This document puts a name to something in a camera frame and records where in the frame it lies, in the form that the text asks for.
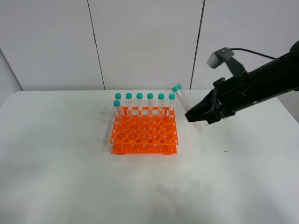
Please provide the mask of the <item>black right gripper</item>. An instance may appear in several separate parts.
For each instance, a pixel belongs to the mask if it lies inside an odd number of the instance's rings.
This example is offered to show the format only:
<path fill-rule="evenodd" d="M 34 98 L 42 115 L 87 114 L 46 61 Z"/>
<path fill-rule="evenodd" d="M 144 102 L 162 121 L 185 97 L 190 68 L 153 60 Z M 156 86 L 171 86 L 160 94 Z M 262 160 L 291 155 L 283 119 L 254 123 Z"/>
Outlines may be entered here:
<path fill-rule="evenodd" d="M 185 117 L 189 122 L 207 121 L 212 124 L 233 116 L 250 105 L 250 85 L 250 72 L 227 80 L 222 77 L 213 83 L 214 89 L 201 102 L 185 113 Z"/>

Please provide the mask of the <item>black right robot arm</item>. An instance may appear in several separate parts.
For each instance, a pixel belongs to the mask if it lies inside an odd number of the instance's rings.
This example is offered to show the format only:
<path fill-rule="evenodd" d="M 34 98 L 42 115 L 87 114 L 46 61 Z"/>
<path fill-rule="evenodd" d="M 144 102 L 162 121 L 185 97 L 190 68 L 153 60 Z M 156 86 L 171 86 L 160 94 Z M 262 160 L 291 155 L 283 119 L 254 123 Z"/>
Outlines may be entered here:
<path fill-rule="evenodd" d="M 299 44 L 289 53 L 273 59 L 261 67 L 247 72 L 233 58 L 233 49 L 222 48 L 208 59 L 215 69 L 225 63 L 232 73 L 229 79 L 220 78 L 214 88 L 185 113 L 189 122 L 207 121 L 209 124 L 234 116 L 236 112 L 299 89 Z"/>

